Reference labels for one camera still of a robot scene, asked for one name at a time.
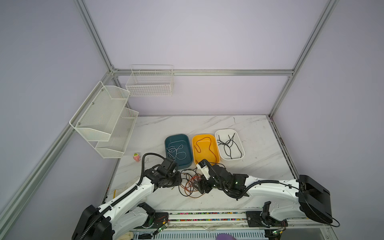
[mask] white wire mesh basket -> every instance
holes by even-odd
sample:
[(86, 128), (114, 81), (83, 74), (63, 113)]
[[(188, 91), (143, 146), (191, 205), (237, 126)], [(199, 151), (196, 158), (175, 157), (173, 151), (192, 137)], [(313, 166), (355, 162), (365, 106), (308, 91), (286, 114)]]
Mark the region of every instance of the white wire mesh basket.
[(172, 65), (131, 65), (126, 88), (132, 97), (172, 96)]
[(139, 113), (125, 107), (129, 91), (116, 86), (104, 86), (102, 82), (96, 85), (97, 88), (100, 90), (92, 101), (83, 103), (89, 104), (87, 109), (80, 116), (80, 107), (71, 118), (70, 125), (103, 158), (121, 158)]
[(108, 141), (128, 97), (125, 89), (103, 85), (73, 127), (87, 141)]

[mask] white mesh shelf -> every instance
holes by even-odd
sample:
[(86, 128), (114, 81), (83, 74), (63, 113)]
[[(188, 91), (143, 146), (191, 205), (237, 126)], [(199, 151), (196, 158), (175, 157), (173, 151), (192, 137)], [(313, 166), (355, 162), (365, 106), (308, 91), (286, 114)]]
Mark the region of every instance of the white mesh shelf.
[(172, 96), (172, 65), (131, 65), (126, 88), (132, 97)]
[(108, 142), (98, 142), (96, 151), (103, 158), (121, 158), (127, 148), (138, 112), (124, 108)]
[(71, 125), (87, 141), (108, 141), (127, 103), (129, 91), (116, 86), (104, 86), (77, 122)]

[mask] orange plastic bin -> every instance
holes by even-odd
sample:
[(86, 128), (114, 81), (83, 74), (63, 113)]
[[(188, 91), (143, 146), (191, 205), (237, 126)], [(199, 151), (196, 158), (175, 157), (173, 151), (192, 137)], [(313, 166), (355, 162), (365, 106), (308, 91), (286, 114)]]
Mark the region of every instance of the orange plastic bin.
[(220, 155), (215, 136), (211, 134), (196, 135), (192, 138), (193, 159), (197, 165), (206, 159), (212, 164), (220, 162)]

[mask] white marble table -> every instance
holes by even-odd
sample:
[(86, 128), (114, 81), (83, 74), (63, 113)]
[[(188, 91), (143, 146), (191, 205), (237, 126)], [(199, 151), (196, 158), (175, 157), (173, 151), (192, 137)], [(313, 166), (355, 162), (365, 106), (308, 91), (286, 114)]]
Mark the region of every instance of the white marble table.
[[(165, 156), (164, 140), (168, 136), (183, 133), (191, 141), (197, 134), (214, 135), (217, 130), (226, 128), (238, 132), (245, 151), (242, 160), (221, 161), (229, 172), (265, 179), (293, 179), (265, 115), (138, 117), (126, 153), (109, 188), (107, 201), (113, 198), (115, 190), (117, 196), (139, 179), (141, 161), (133, 160), (135, 152), (140, 156), (147, 152)], [(147, 156), (145, 167), (147, 169), (161, 162), (156, 156)], [(271, 199), (257, 196), (236, 201), (217, 189), (194, 199), (182, 196), (175, 187), (158, 189), (143, 200), (156, 210), (204, 210), (257, 208)]]

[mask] gray marble vein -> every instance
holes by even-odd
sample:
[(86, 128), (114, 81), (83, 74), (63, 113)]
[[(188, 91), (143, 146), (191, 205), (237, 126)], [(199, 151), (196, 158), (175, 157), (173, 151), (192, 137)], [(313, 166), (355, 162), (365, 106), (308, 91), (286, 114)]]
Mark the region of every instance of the gray marble vein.
[[(141, 162), (133, 160), (135, 152), (140, 153), (140, 156), (147, 152), (165, 156), (164, 140), (168, 136), (183, 133), (191, 141), (197, 134), (214, 135), (217, 130), (226, 128), (238, 132), (245, 151), (245, 157), (241, 160), (221, 160), (229, 172), (265, 179), (293, 178), (265, 115), (138, 117), (107, 200), (111, 200), (114, 193), (117, 196), (140, 177)], [(156, 156), (146, 157), (146, 168), (159, 163), (161, 159)], [(143, 199), (156, 210), (244, 209), (262, 207), (269, 200), (273, 199), (256, 196), (236, 201), (217, 189), (194, 199), (182, 196), (177, 187), (158, 189)]]

